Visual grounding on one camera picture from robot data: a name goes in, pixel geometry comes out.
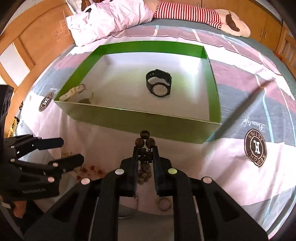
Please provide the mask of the bronze metal bangle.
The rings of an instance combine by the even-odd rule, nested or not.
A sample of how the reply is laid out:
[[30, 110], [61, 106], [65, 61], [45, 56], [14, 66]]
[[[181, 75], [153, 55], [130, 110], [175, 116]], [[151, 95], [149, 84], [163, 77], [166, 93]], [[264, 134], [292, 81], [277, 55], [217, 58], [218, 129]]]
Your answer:
[[138, 210], [138, 197], [120, 197], [118, 218], [126, 219], [133, 216]]

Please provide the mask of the pink grey bedsheet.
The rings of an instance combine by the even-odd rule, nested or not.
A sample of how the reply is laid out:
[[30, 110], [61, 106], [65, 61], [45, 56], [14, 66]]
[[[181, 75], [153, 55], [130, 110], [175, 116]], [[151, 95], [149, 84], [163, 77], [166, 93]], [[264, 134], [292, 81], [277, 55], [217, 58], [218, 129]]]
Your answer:
[[132, 152], [136, 135], [83, 123], [51, 102], [66, 80], [100, 44], [160, 40], [202, 45], [217, 83], [222, 125], [203, 144], [157, 139], [160, 154], [186, 174], [212, 177], [273, 237], [295, 205], [295, 81], [267, 48], [218, 30], [182, 21], [155, 20], [59, 57], [28, 93], [17, 135], [64, 139], [64, 152], [78, 153], [103, 172]]

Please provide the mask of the black wrist watch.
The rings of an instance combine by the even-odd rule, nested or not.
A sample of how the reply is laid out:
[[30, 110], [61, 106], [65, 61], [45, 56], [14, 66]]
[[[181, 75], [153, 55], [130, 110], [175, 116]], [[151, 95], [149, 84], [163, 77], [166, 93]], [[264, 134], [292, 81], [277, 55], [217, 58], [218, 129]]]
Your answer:
[[[161, 79], [163, 80], [163, 82], [158, 81], [155, 83], [150, 83], [149, 80], [152, 78]], [[170, 95], [171, 81], [172, 81], [170, 73], [165, 72], [163, 70], [155, 69], [146, 74], [145, 80], [146, 80], [147, 89], [154, 96], [162, 98]]]

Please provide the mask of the green cardboard box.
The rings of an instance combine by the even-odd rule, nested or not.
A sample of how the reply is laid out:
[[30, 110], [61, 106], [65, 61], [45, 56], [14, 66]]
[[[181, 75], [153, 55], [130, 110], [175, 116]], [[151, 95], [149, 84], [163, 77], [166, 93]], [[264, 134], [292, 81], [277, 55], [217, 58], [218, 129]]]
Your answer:
[[132, 41], [97, 47], [55, 98], [71, 118], [106, 128], [201, 144], [221, 126], [203, 46]]

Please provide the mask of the white pink duvet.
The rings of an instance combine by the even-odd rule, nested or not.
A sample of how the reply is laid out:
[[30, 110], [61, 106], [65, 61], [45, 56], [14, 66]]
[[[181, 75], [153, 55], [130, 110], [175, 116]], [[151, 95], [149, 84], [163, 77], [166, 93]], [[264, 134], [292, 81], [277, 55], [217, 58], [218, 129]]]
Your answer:
[[111, 34], [148, 23], [153, 15], [144, 1], [103, 1], [66, 17], [66, 24], [75, 44], [85, 46]]

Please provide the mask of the wooden wardrobe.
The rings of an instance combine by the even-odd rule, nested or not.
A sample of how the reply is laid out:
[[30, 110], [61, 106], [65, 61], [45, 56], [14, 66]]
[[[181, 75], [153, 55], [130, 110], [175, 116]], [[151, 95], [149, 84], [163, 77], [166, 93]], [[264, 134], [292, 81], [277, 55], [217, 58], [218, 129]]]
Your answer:
[[200, 0], [175, 1], [175, 3], [199, 6], [207, 9], [231, 10], [243, 20], [251, 30], [250, 37], [275, 51], [281, 36], [282, 21], [256, 1], [248, 0]]

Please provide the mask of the striped plush toy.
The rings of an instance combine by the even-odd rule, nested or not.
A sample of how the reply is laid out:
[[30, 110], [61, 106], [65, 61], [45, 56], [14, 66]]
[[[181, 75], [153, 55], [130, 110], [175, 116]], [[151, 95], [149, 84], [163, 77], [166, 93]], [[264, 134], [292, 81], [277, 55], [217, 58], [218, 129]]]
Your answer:
[[144, 1], [155, 19], [203, 23], [235, 37], [248, 38], [251, 30], [236, 13], [226, 9], [207, 9], [165, 1]]

